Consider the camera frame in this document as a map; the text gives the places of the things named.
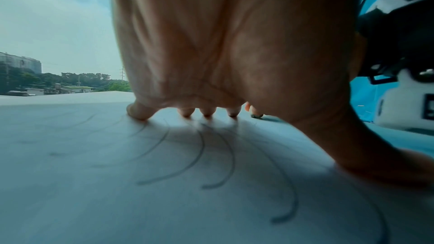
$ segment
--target tree line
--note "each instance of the tree line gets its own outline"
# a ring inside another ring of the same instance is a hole
[[[5,94],[11,90],[21,91],[26,88],[54,88],[54,84],[56,83],[60,83],[63,86],[77,86],[80,84],[80,86],[95,88],[96,91],[131,92],[128,81],[113,80],[110,79],[110,75],[106,74],[35,74],[30,69],[6,66],[4,62],[0,62],[0,94]]]

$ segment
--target cloud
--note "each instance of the cloud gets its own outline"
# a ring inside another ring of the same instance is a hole
[[[122,68],[109,0],[0,0],[0,52],[42,62],[43,72]]]

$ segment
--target human hand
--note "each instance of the human hand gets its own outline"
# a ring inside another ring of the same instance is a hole
[[[136,96],[128,114],[146,120],[166,107],[184,116],[222,107],[235,116],[247,101],[301,130],[348,170],[384,168],[390,157],[401,168],[394,173],[414,174],[411,161],[349,104],[358,1],[113,0]]]

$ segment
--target large gray building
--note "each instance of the large gray building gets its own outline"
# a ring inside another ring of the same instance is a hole
[[[31,69],[36,74],[42,73],[42,64],[39,60],[25,57],[14,56],[4,52],[0,52],[0,62],[4,62],[11,67]]]

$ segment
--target cloudy sky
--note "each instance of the cloudy sky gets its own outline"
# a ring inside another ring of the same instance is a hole
[[[0,0],[0,52],[42,62],[42,72],[104,73],[122,68],[110,0]]]

